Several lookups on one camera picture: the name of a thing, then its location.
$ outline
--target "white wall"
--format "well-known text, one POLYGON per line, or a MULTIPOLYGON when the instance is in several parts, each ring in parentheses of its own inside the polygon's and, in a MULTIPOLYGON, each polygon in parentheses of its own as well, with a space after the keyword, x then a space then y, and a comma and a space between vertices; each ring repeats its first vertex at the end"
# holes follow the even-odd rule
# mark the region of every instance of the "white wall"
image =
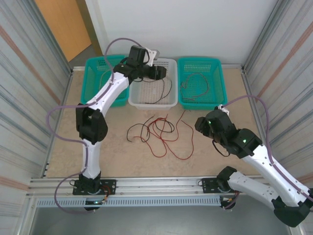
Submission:
MULTIPOLYGON (((277 0, 86 0, 104 52, 118 37, 162 57, 212 56, 244 64, 277 0)), ((110 53, 128 53, 118 42, 110 53)))

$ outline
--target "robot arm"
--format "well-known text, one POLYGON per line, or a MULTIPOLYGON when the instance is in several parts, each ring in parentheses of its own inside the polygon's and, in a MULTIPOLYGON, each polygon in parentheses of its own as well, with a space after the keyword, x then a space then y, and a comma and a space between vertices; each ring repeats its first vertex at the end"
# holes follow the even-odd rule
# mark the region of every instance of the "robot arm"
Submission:
POLYGON ((76 109, 76 129, 79 137, 87 144, 87 151, 83 145, 83 174, 79 175, 80 191, 90 194, 97 193, 100 188, 101 171, 99 167, 100 147, 102 140, 108 132, 105 115, 115 99, 135 79, 148 77, 154 80, 163 79, 166 68, 154 66, 153 61, 157 59, 158 51, 147 48, 132 46, 129 56, 121 61, 113 69, 113 77, 87 104, 86 108, 76 109))
POLYGON ((298 182, 272 158, 284 175, 301 189, 301 192, 298 192, 273 167, 262 141, 248 129, 237 129, 230 121, 227 111, 219 108, 208 113, 206 117, 200 117, 195 124, 196 130, 256 168, 270 186, 254 181, 229 166, 217 176, 218 183, 222 188, 231 188, 254 197, 273 209, 283 223, 291 227, 297 226, 313 206, 313 202, 303 193, 313 197, 313 190, 298 182))

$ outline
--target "wooden door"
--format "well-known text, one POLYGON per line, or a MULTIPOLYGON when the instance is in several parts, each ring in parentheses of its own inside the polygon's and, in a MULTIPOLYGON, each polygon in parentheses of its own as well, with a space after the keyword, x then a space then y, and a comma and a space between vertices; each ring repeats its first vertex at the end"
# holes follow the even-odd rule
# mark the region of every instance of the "wooden door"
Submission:
POLYGON ((91 45, 76 0, 35 0, 68 61, 91 45))

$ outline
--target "floor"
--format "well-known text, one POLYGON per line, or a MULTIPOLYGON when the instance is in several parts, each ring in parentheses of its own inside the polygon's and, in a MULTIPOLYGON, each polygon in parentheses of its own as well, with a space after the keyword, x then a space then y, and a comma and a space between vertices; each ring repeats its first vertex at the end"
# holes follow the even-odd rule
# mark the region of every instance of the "floor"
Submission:
POLYGON ((80 52, 77 56, 75 56, 70 62, 69 66, 71 68, 78 67, 78 66, 85 66, 86 61, 89 58, 96 57, 96 53, 94 52, 94 49, 92 45, 87 47, 85 50, 80 52))
MULTIPOLYGON (((80 101, 84 71, 75 71, 69 90, 67 105, 76 105, 80 101)), ((228 100, 233 100, 245 95, 245 87, 239 69, 225 69, 224 77, 228 100)), ((248 99, 242 99, 229 106, 230 117, 237 128, 248 128, 254 133, 257 127, 248 99)), ((258 175, 259 173, 250 165, 238 159, 236 156, 223 157, 212 146, 212 140, 194 131, 194 152, 190 159, 179 160, 168 151, 162 158, 156 158, 146 143, 139 139, 133 142, 126 140, 126 133, 135 123, 144 123, 145 120, 155 115, 165 117, 176 123, 183 112, 180 104, 169 111, 144 111, 127 104, 123 107, 110 108, 105 117, 109 127, 100 151, 100 168, 102 177, 171 177, 171 176, 203 176, 217 175, 224 167, 232 166, 243 174, 258 175)), ((205 116, 209 111, 186 111, 181 120, 190 126, 194 126, 197 118, 205 116)), ((181 158, 186 158, 192 152, 190 127, 182 122, 178 124, 179 139, 169 143, 171 149, 181 158)), ((130 135, 140 133, 140 126, 133 128, 130 135)), ((65 109, 58 134, 71 139, 78 139, 75 126, 75 110, 65 109)), ((167 139, 174 139, 177 133, 164 133, 167 139)), ((152 137, 149 140, 155 154, 164 154, 164 146, 158 139, 152 137)), ((47 177, 66 177, 79 172, 82 166, 83 148, 76 143, 55 141, 51 155, 47 177)))
POLYGON ((242 195, 232 211, 216 206, 113 207, 72 215, 36 210, 31 235, 289 235, 261 202, 242 195))

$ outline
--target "ventilated metal strip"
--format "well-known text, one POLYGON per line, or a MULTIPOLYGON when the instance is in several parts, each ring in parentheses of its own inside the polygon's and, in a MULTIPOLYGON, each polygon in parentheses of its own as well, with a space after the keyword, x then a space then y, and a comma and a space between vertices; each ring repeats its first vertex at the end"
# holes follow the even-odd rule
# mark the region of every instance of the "ventilated metal strip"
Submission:
MULTIPOLYGON (((94 207, 86 205, 86 198, 64 198, 58 203, 62 207, 94 207)), ((100 207, 153 207, 153 206, 220 206, 219 196, 179 196, 179 197, 109 197, 100 207)), ((56 207, 53 198, 38 200, 37 207, 56 207)))

